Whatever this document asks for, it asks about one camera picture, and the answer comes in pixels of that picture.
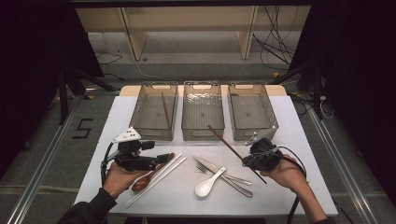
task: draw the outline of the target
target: knife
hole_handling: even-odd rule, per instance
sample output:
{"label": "knife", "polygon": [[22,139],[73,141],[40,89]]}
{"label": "knife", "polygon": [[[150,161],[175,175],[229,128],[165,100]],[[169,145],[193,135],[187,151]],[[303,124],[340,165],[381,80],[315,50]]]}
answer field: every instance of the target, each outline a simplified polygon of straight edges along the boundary
{"label": "knife", "polygon": [[[202,158],[199,157],[194,157],[198,162],[200,162],[204,167],[206,167],[208,170],[210,170],[213,174],[217,173],[219,171],[219,167],[217,167],[215,164],[206,161]],[[235,184],[233,181],[231,181],[229,178],[227,178],[225,175],[220,176],[225,182],[227,182],[229,185],[233,186],[235,189],[237,189],[239,192],[244,194],[245,196],[251,198],[253,197],[253,193],[247,189],[244,189],[240,187],[239,185]]]}

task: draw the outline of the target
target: plastic container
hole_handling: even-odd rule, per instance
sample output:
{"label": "plastic container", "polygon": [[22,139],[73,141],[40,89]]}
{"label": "plastic container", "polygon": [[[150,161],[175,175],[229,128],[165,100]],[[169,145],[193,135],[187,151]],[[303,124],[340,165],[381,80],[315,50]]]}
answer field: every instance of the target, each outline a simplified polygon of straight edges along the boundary
{"label": "plastic container", "polygon": [[130,125],[143,140],[172,141],[177,113],[177,83],[147,82],[141,86]]}
{"label": "plastic container", "polygon": [[186,81],[181,129],[184,141],[219,141],[208,125],[224,135],[221,87],[217,81]]}
{"label": "plastic container", "polygon": [[255,132],[274,138],[278,124],[262,82],[232,82],[227,98],[234,141],[247,141]]}

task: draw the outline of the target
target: black sleeve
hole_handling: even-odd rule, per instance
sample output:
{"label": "black sleeve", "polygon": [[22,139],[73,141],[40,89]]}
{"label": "black sleeve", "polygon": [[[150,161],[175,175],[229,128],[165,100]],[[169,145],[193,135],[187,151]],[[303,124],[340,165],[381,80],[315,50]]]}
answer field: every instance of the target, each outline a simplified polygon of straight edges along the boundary
{"label": "black sleeve", "polygon": [[104,189],[99,189],[98,194],[89,203],[76,203],[69,208],[58,223],[101,223],[108,211],[116,204],[116,201]]}
{"label": "black sleeve", "polygon": [[335,224],[335,219],[333,217],[328,217],[313,224]]}

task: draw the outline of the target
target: white table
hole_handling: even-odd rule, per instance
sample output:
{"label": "white table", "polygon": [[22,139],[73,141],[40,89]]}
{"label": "white table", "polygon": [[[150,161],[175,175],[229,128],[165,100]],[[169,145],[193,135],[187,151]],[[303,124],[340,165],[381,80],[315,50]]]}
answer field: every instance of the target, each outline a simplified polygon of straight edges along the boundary
{"label": "white table", "polygon": [[[243,142],[233,140],[230,115],[226,94],[223,95],[223,111],[225,120],[224,139],[243,157],[248,155],[249,147]],[[97,148],[87,174],[81,184],[76,203],[90,201],[101,187],[100,163],[105,156],[111,140],[128,129],[134,111],[136,96],[118,96],[108,114],[105,128],[99,139]],[[279,147],[288,147],[303,161],[307,170],[307,179],[318,201],[328,216],[337,215],[318,165],[309,146],[304,130],[299,121],[289,96],[270,96],[271,104],[279,124],[273,144]],[[222,142],[185,142],[181,132],[181,115],[183,101],[180,98],[177,107],[175,137],[172,142],[157,142],[156,147],[142,152],[142,156],[157,156],[174,152],[183,153],[187,159],[161,182],[150,189],[140,199],[129,207],[125,207],[135,195],[131,190],[124,191],[117,199],[117,205],[110,214],[136,217],[267,217],[287,215],[295,199],[295,194],[289,189],[280,187],[270,178],[265,178],[264,184]],[[242,187],[253,192],[248,198],[218,179],[208,196],[200,198],[195,195],[195,186],[210,176],[198,171],[193,156],[198,156],[225,166],[226,174],[245,178],[252,182],[252,186]],[[299,205],[296,215],[303,215],[304,210]]]}

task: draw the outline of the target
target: human hand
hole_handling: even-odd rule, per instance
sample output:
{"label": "human hand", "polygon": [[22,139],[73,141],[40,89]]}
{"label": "human hand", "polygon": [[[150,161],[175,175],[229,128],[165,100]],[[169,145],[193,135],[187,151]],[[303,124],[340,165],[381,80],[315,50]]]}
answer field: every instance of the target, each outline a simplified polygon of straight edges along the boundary
{"label": "human hand", "polygon": [[[285,154],[284,157],[296,161],[288,154]],[[280,186],[293,192],[308,185],[301,170],[293,163],[285,160],[280,160],[279,165],[272,171],[260,171],[260,175],[274,179]]]}
{"label": "human hand", "polygon": [[121,193],[128,189],[134,181],[146,175],[149,171],[126,171],[119,167],[116,162],[111,163],[110,170],[107,173],[107,178],[103,189],[111,195],[113,199],[117,199]]}

